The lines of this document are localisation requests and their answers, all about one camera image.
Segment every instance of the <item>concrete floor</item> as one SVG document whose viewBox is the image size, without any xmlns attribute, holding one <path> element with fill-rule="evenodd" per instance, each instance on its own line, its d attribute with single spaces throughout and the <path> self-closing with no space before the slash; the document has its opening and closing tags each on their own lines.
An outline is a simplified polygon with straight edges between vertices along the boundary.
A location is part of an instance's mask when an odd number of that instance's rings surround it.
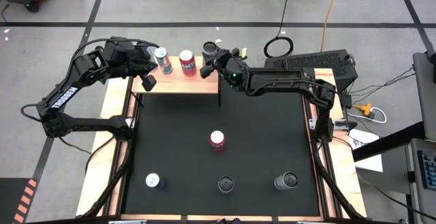
<svg viewBox="0 0 436 224">
<path fill-rule="evenodd" d="M 4 16 L 9 23 L 0 32 L 0 177 L 32 177 L 46 137 L 41 125 L 21 116 L 19 109 L 39 101 L 65 77 L 70 56 L 80 42 L 111 35 L 137 37 L 165 46 L 176 55 L 183 49 L 200 54 L 204 42 L 220 39 L 224 48 L 246 47 L 248 64 L 261 67 L 266 59 L 263 46 L 277 34 L 284 5 L 284 0 L 95 1 L 47 0 L 34 14 L 22 5 L 11 4 L 6 9 Z M 421 22 L 436 22 L 434 1 L 411 0 Z M 0 1 L 0 9 L 5 4 Z M 321 23 L 329 4 L 330 0 L 289 0 L 284 21 Z M 267 23 L 261 27 L 250 22 Z M 401 24 L 414 23 L 404 0 L 336 0 L 330 22 L 370 23 L 327 29 L 324 50 L 345 48 L 356 58 L 359 79 L 354 90 L 401 74 L 411 67 L 413 53 L 425 51 L 417 29 Z M 378 24 L 386 22 L 398 25 L 388 28 Z M 294 40 L 294 54 L 319 51 L 321 25 L 282 29 Z M 425 30 L 436 43 L 436 29 Z M 271 48 L 272 54 L 281 54 L 285 46 L 277 43 Z M 98 117 L 105 92 L 101 84 L 84 89 L 65 111 L 72 116 Z M 388 116 L 384 125 L 366 123 L 380 135 L 421 119 L 414 78 L 386 87 L 364 102 L 382 108 Z M 65 139 L 90 150 L 94 135 L 73 133 Z M 87 156 L 54 141 L 27 221 L 74 217 Z M 398 221 L 407 216 L 405 208 L 362 183 L 361 187 L 367 213 L 373 219 Z M 390 194 L 404 201 L 404 195 Z"/>
</svg>

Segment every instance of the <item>wooden shelf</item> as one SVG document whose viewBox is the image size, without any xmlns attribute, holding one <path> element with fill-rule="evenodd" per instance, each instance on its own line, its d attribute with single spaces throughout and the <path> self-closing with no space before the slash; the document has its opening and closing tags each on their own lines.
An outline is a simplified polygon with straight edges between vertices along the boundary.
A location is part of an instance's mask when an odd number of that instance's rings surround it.
<svg viewBox="0 0 436 224">
<path fill-rule="evenodd" d="M 178 57 L 170 57 L 172 72 L 163 74 L 158 67 L 157 71 L 151 72 L 156 78 L 157 84 L 152 91 L 146 92 L 142 87 L 141 78 L 134 79 L 132 91 L 134 93 L 191 93 L 191 94 L 217 94 L 218 93 L 218 73 L 213 72 L 209 77 L 200 77 L 200 68 L 203 66 L 203 57 L 196 57 L 197 73 L 187 77 L 183 74 Z"/>
</svg>

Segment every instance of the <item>blue can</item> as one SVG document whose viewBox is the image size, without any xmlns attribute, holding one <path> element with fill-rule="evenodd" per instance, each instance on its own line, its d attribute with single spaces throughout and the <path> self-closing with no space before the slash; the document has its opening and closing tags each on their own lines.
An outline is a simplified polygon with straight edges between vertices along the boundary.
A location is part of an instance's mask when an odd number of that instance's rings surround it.
<svg viewBox="0 0 436 224">
<path fill-rule="evenodd" d="M 172 72 L 172 66 L 168 52 L 164 47 L 157 48 L 155 50 L 155 57 L 157 64 L 161 67 L 163 74 L 170 74 Z"/>
</svg>

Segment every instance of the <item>red can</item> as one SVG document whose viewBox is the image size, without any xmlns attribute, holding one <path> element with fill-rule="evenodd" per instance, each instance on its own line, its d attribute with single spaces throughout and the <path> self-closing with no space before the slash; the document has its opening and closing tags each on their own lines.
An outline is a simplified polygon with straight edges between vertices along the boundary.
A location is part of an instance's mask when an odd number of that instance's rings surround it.
<svg viewBox="0 0 436 224">
<path fill-rule="evenodd" d="M 221 131 L 212 132 L 210 142 L 213 150 L 223 150 L 225 144 L 223 132 Z"/>
<path fill-rule="evenodd" d="M 194 76 L 197 72 L 196 58 L 190 50 L 180 52 L 178 56 L 185 76 Z"/>
</svg>

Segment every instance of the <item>wooden frame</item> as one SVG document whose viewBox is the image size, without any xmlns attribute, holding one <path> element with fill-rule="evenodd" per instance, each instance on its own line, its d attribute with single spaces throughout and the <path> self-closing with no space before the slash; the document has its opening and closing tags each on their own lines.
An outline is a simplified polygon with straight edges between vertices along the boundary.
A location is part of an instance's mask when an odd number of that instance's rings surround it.
<svg viewBox="0 0 436 224">
<path fill-rule="evenodd" d="M 327 82 L 334 84 L 334 76 L 331 69 L 315 69 L 316 78 L 322 78 Z M 113 115 L 121 114 L 123 111 L 124 99 L 127 92 L 127 80 L 113 79 L 109 81 L 108 90 L 106 92 L 102 115 L 103 118 L 108 118 Z M 132 116 L 134 112 L 134 104 L 136 100 L 133 95 L 129 94 L 128 110 L 127 115 Z M 313 118 L 316 118 L 316 109 L 314 105 L 310 105 L 310 111 Z M 334 107 L 330 111 L 330 117 L 333 121 L 342 118 L 342 110 L 339 102 L 338 96 L 335 97 Z M 97 132 L 95 136 L 95 141 L 93 145 L 93 150 L 98 146 L 103 144 L 106 140 L 110 138 L 111 134 L 108 132 Z M 346 132 L 335 131 L 334 137 L 348 141 Z M 91 160 L 87 175 L 85 176 L 82 195 L 80 196 L 80 201 L 78 205 L 77 215 L 85 213 L 95 202 L 95 200 L 101 195 L 102 191 L 106 187 L 110 177 L 110 171 L 112 166 L 112 161 L 114 160 L 115 152 L 115 140 L 107 145 L 103 150 L 95 155 L 95 158 Z M 125 154 L 125 149 L 127 147 L 127 142 L 121 142 L 121 149 L 119 154 L 119 164 L 123 161 Z M 337 182 L 338 188 L 342 191 L 344 196 L 350 202 L 350 204 L 362 215 L 366 216 L 366 211 L 364 208 L 362 194 L 360 192 L 360 185 L 358 182 L 358 177 L 356 174 L 356 168 L 354 166 L 354 160 L 352 157 L 351 149 L 344 142 L 334 138 L 332 142 L 329 143 L 330 156 L 332 159 L 332 166 L 334 168 L 334 177 Z M 326 165 L 325 158 L 322 157 L 323 164 Z M 118 182 L 114 191 L 112 192 L 111 202 L 109 206 L 109 215 L 115 215 L 116 210 L 119 207 L 118 199 L 121 192 L 121 181 Z M 336 217 L 334 202 L 332 198 L 332 193 L 328 188 L 327 184 L 324 182 L 324 193 L 326 196 L 326 203 L 328 209 L 328 215 L 330 217 Z M 279 217 L 279 221 L 323 221 L 323 213 L 320 208 L 320 217 Z M 347 214 L 342 210 L 342 215 L 347 218 Z M 181 220 L 181 215 L 162 215 L 162 214 L 122 214 L 122 219 L 146 219 L 146 220 L 167 220 L 167 221 L 177 221 Z M 216 221 L 218 219 L 227 218 L 233 219 L 234 216 L 203 216 L 203 215 L 188 215 L 188 221 Z M 240 216 L 238 217 L 242 221 L 272 221 L 272 217 L 263 216 Z"/>
</svg>

